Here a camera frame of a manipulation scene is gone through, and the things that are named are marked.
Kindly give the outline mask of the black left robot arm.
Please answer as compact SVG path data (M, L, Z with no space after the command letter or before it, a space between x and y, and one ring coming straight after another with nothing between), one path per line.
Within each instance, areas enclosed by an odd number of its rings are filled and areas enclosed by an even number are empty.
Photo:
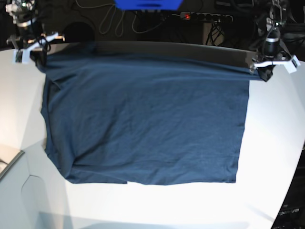
M288 14L287 0L268 0L265 16L265 31L255 45L255 56L252 58L250 71L274 65L288 65L293 56L281 38Z

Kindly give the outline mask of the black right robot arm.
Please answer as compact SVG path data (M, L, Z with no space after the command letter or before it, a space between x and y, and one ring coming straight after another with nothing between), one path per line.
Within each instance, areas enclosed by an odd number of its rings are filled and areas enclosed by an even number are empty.
M65 41L63 34L46 32L43 20L48 16L52 4L40 3L38 0L9 0L5 11L12 17L17 33L7 39L7 44L13 45L16 50L34 46L43 52L51 50L53 40Z

